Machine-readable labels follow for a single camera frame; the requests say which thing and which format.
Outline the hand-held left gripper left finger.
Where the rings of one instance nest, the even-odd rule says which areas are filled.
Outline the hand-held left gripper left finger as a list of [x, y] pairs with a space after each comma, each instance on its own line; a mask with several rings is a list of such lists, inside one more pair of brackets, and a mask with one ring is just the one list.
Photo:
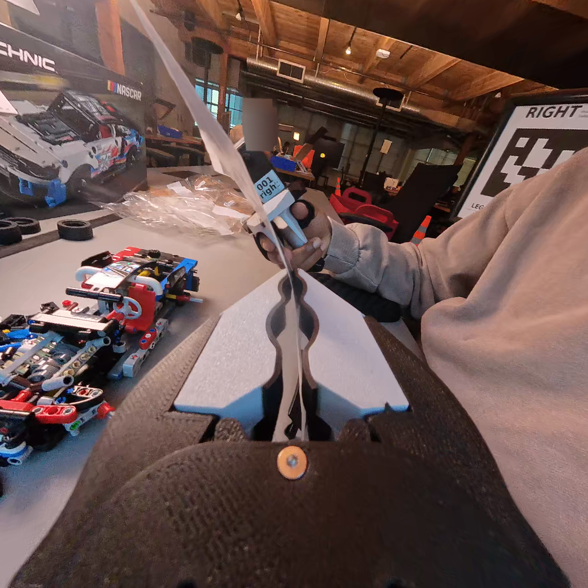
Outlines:
[[175, 409], [234, 418], [253, 439], [287, 439], [295, 394], [295, 305], [279, 271], [219, 317]]

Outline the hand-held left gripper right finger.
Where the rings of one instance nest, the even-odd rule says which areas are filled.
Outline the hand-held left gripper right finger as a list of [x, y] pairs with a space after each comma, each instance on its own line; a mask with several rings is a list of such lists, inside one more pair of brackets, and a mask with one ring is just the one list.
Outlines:
[[406, 412], [409, 401], [366, 317], [310, 273], [304, 283], [300, 328], [303, 392], [311, 439], [332, 439], [353, 419], [387, 410]]

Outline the person's right forearm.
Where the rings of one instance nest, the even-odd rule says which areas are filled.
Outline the person's right forearm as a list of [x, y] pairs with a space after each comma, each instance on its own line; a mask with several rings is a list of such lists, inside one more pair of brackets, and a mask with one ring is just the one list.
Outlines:
[[332, 224], [325, 268], [421, 320], [428, 365], [587, 587], [587, 149], [418, 246]]

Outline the partly built lego car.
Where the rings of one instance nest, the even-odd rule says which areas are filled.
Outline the partly built lego car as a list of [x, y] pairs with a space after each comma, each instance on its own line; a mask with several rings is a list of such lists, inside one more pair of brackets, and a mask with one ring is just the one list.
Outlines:
[[156, 249], [106, 251], [82, 262], [60, 305], [1, 320], [1, 467], [114, 413], [102, 385], [136, 377], [174, 308], [202, 302], [197, 264]]

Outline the lego set box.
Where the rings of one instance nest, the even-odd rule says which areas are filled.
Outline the lego set box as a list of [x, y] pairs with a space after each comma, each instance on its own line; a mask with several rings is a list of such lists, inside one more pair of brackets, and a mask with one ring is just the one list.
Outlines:
[[1, 1], [1, 199], [54, 209], [145, 186], [151, 64], [121, 1]]

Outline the person's right hand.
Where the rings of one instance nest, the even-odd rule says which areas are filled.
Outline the person's right hand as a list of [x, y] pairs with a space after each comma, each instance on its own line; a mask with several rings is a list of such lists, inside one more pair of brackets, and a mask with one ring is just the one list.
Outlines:
[[259, 244], [267, 253], [268, 260], [280, 268], [288, 266], [291, 269], [310, 270], [327, 254], [332, 237], [330, 220], [322, 210], [311, 214], [309, 206], [309, 202], [298, 200], [290, 207], [294, 218], [306, 224], [303, 232], [307, 242], [303, 246], [297, 249], [284, 246], [283, 255], [281, 255], [267, 236], [262, 233], [259, 235]]

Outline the pile of clear plastic bags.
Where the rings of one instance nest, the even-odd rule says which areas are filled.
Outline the pile of clear plastic bags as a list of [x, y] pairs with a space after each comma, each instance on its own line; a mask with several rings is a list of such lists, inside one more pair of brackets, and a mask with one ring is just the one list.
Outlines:
[[254, 214], [241, 191], [220, 176], [197, 175], [167, 181], [162, 187], [129, 192], [102, 209], [158, 232], [231, 236], [245, 231]]

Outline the red plastic chair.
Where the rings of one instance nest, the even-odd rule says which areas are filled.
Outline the red plastic chair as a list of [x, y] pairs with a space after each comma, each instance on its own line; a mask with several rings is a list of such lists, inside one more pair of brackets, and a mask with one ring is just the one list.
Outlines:
[[394, 215], [372, 203], [371, 194], [356, 187], [347, 188], [342, 194], [336, 192], [329, 202], [343, 224], [366, 224], [385, 233], [392, 240], [399, 222]]

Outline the black pole stand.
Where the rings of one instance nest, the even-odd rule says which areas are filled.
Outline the black pole stand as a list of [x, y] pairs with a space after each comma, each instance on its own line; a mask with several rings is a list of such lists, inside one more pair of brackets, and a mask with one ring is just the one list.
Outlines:
[[376, 103], [380, 104], [380, 106], [379, 106], [380, 110], [378, 113], [378, 117], [376, 119], [375, 127], [371, 133], [370, 143], [367, 148], [366, 156], [364, 158], [364, 164], [362, 166], [362, 169], [361, 169], [361, 172], [359, 175], [359, 187], [360, 188], [364, 186], [364, 177], [365, 177], [365, 174], [367, 171], [367, 166], [369, 164], [369, 160], [371, 158], [373, 146], [376, 141], [376, 137], [377, 137], [378, 131], [380, 129], [380, 125], [382, 123], [383, 117], [386, 113], [387, 107], [391, 106], [392, 103], [398, 103], [397, 106], [400, 106], [402, 104], [403, 99], [405, 98], [404, 93], [402, 93], [398, 90], [384, 87], [384, 86], [375, 88], [373, 90], [373, 94], [377, 98]]

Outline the black framed marker sign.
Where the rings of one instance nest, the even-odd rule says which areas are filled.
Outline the black framed marker sign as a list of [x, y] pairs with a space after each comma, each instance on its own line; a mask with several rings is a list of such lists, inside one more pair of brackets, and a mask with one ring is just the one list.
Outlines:
[[587, 147], [587, 88], [512, 98], [462, 189], [452, 218], [482, 210], [503, 190]]

